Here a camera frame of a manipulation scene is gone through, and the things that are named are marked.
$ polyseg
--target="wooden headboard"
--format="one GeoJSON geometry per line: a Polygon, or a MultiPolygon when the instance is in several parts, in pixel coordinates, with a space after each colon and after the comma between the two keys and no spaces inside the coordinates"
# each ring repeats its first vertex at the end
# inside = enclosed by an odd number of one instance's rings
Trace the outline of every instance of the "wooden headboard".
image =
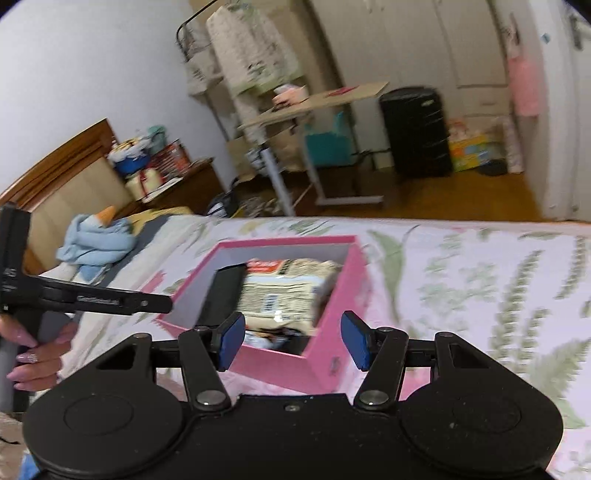
{"type": "Polygon", "coordinates": [[[0,205],[14,202],[32,213],[25,271],[53,268],[72,218],[114,205],[119,217],[138,209],[122,180],[105,160],[114,138],[104,119],[49,154],[0,194],[0,205]]]}

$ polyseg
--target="white cabinet door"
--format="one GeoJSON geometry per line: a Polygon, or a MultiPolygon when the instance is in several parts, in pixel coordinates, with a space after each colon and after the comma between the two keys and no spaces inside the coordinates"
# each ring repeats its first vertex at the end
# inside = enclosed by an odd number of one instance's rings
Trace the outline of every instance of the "white cabinet door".
{"type": "Polygon", "coordinates": [[[383,22],[403,85],[437,89],[447,117],[462,116],[453,60],[433,0],[375,1],[378,11],[374,15],[383,22]]]}
{"type": "MultiPolygon", "coordinates": [[[[312,0],[312,4],[346,86],[380,80],[390,82],[388,90],[402,86],[384,23],[375,15],[375,0],[312,0]]],[[[378,101],[355,102],[352,108],[361,149],[388,148],[378,101]]]]}
{"type": "Polygon", "coordinates": [[[441,23],[452,51],[458,85],[506,85],[504,56],[488,2],[433,2],[439,9],[441,23]]]}

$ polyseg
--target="nightstand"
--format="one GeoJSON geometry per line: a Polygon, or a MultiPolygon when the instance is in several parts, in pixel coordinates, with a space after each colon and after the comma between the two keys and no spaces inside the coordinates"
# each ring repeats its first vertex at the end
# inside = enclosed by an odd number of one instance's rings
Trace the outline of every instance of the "nightstand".
{"type": "Polygon", "coordinates": [[[157,210],[189,207],[193,213],[205,215],[214,197],[225,192],[212,164],[212,158],[195,162],[180,181],[145,203],[145,206],[157,210]]]}

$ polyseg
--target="blue towel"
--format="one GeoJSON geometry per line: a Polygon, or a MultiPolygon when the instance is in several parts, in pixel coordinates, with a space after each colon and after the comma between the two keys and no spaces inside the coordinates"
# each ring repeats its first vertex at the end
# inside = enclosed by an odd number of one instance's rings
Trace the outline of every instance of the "blue towel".
{"type": "Polygon", "coordinates": [[[131,252],[137,239],[129,233],[130,230],[127,219],[104,227],[94,216],[77,215],[66,231],[64,246],[57,250],[56,258],[80,265],[82,278],[90,282],[107,265],[118,262],[131,252]]]}
{"type": "Polygon", "coordinates": [[[26,453],[22,459],[21,473],[18,476],[18,480],[33,480],[39,473],[39,469],[33,461],[30,453],[26,453]]]}

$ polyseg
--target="pink box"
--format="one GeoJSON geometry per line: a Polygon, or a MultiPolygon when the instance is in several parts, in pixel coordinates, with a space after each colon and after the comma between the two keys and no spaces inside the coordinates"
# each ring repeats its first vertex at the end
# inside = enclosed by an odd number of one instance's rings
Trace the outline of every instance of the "pink box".
{"type": "Polygon", "coordinates": [[[371,293],[365,257],[354,236],[221,242],[173,297],[173,311],[160,316],[157,322],[174,336],[193,328],[216,271],[253,258],[332,260],[343,269],[319,321],[317,335],[302,356],[243,345],[230,370],[310,395],[336,391],[350,361],[340,336],[341,316],[347,310],[363,316],[371,293]]]}

